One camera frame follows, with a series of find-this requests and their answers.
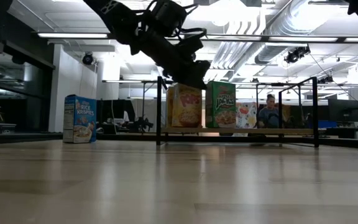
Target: white ceiling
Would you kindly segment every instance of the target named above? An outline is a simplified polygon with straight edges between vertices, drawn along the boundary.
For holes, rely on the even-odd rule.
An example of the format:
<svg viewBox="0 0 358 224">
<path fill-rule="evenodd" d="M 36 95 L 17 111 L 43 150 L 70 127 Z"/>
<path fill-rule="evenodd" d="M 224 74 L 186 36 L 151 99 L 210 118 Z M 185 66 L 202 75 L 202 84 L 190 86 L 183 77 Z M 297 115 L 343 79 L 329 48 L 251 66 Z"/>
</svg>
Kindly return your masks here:
<svg viewBox="0 0 358 224">
<path fill-rule="evenodd" d="M 276 9 L 268 14 L 276 13 L 288 0 L 277 0 Z M 146 1 L 122 1 L 132 9 L 143 9 Z M 177 0 L 182 5 L 191 4 L 191 0 Z M 14 0 L 9 12 L 27 25 L 39 32 L 108 32 L 101 19 L 83 2 L 57 2 L 52 0 Z M 347 15 L 347 10 L 340 9 L 325 24 L 317 28 L 312 35 L 358 35 L 358 17 L 354 14 Z M 226 27 L 214 25 L 212 21 L 196 21 L 188 19 L 184 27 L 204 27 L 210 34 L 225 33 Z M 156 69 L 154 62 L 146 55 L 140 53 L 132 56 L 129 47 L 118 44 L 115 40 L 77 40 L 74 44 L 80 45 L 115 45 L 116 52 L 122 58 L 121 73 L 125 75 L 150 74 Z M 197 52 L 198 59 L 212 60 L 219 50 L 220 42 L 204 42 L 204 48 Z M 349 44 L 311 44 L 312 55 L 324 69 L 343 65 L 343 62 L 358 56 L 358 45 Z M 343 56 L 340 62 L 336 62 L 336 56 Z M 277 82 L 286 80 L 287 77 L 309 77 L 321 72 L 321 69 L 313 64 L 312 58 L 304 58 L 299 63 L 284 68 L 282 59 L 278 58 L 277 66 L 268 66 L 262 70 L 264 76 L 260 77 L 264 82 Z M 338 70 L 336 75 L 344 76 L 347 70 Z"/>
</svg>

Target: person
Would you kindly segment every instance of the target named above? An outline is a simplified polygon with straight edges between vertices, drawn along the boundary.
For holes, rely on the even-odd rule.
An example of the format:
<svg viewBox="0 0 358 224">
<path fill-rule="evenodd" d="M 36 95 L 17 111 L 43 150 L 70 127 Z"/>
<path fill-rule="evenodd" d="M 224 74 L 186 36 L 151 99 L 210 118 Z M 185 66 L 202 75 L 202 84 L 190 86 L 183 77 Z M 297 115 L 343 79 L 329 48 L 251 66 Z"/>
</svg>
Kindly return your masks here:
<svg viewBox="0 0 358 224">
<path fill-rule="evenodd" d="M 273 95 L 267 95 L 266 104 L 266 107 L 259 111 L 259 128 L 278 128 L 278 109 L 274 107 Z"/>
</svg>

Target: security camera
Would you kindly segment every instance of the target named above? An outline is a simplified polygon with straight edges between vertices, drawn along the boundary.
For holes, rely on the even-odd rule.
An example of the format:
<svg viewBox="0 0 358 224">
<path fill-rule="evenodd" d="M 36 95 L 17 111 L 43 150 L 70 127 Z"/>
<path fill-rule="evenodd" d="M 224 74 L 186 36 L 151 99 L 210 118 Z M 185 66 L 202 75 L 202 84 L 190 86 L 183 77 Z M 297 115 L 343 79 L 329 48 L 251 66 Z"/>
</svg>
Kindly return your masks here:
<svg viewBox="0 0 358 224">
<path fill-rule="evenodd" d="M 84 65 L 92 65 L 93 61 L 93 53 L 86 52 L 85 56 L 82 58 L 82 63 L 84 63 Z"/>
</svg>

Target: ceiling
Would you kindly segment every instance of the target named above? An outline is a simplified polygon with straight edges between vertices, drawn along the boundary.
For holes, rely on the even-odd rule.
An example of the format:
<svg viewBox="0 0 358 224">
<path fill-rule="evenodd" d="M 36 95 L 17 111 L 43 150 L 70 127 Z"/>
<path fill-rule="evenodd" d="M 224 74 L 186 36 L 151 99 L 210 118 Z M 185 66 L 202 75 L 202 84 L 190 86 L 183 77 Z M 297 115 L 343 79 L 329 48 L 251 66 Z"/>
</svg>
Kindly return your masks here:
<svg viewBox="0 0 358 224">
<path fill-rule="evenodd" d="M 192 0 L 175 0 L 182 6 L 192 4 Z M 225 0 L 235 3 L 238 0 Z M 121 1 L 131 9 L 145 9 L 150 1 Z M 288 0 L 276 0 L 275 6 L 264 7 L 265 20 L 269 21 L 274 14 L 288 2 Z M 346 7 L 335 6 L 335 10 L 321 10 L 321 14 L 308 15 L 309 19 L 318 19 L 322 15 L 327 17 L 327 21 L 317 27 L 311 35 L 358 35 L 358 17 L 353 14 L 347 15 Z M 184 27 L 204 27 L 209 34 L 225 34 L 229 32 L 229 24 L 220 25 L 219 21 L 207 20 L 200 15 L 199 9 L 194 11 L 194 16 L 189 16 Z M 14 0 L 9 13 L 16 16 L 22 22 L 39 32 L 108 32 L 101 19 L 85 3 L 80 0 Z M 121 75 L 124 78 L 136 79 L 144 78 L 144 75 L 156 70 L 154 62 L 143 53 L 131 55 L 129 47 L 121 45 L 115 40 L 70 40 L 62 42 L 65 49 L 69 52 L 70 48 L 75 46 L 92 46 L 92 45 L 114 45 L 116 53 L 122 59 Z M 214 60 L 219 52 L 222 42 L 204 42 L 204 47 L 197 51 L 197 58 L 200 60 Z M 333 75 L 341 82 L 346 82 L 348 70 L 357 65 L 358 62 L 358 45 L 349 44 L 310 44 L 311 54 L 317 60 L 322 69 L 328 72 L 333 71 Z M 100 59 L 106 52 L 96 54 Z M 302 81 L 306 77 L 318 75 L 321 68 L 317 66 L 313 58 L 307 56 L 298 63 L 285 65 L 283 58 L 286 54 L 275 57 L 275 60 L 268 66 L 247 67 L 250 75 L 242 75 L 239 70 L 238 78 L 234 82 L 249 82 L 252 78 L 257 77 L 260 82 L 291 82 Z"/>
</svg>

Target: cereal box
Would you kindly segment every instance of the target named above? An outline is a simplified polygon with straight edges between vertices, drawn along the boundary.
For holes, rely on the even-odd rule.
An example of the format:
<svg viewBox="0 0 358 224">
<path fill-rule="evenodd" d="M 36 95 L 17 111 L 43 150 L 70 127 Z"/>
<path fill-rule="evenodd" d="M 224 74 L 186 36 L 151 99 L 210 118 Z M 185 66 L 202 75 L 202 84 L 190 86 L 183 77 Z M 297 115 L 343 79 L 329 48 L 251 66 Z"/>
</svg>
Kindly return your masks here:
<svg viewBox="0 0 358 224">
<path fill-rule="evenodd" d="M 206 127 L 236 127 L 236 86 L 230 83 L 211 81 L 206 90 Z"/>
<path fill-rule="evenodd" d="M 65 98 L 63 142 L 96 140 L 96 100 L 70 95 Z"/>
<path fill-rule="evenodd" d="M 176 84 L 173 90 L 172 126 L 196 128 L 201 126 L 202 93 L 193 87 Z"/>
<path fill-rule="evenodd" d="M 172 127 L 173 87 L 167 90 L 167 127 Z"/>
</svg>

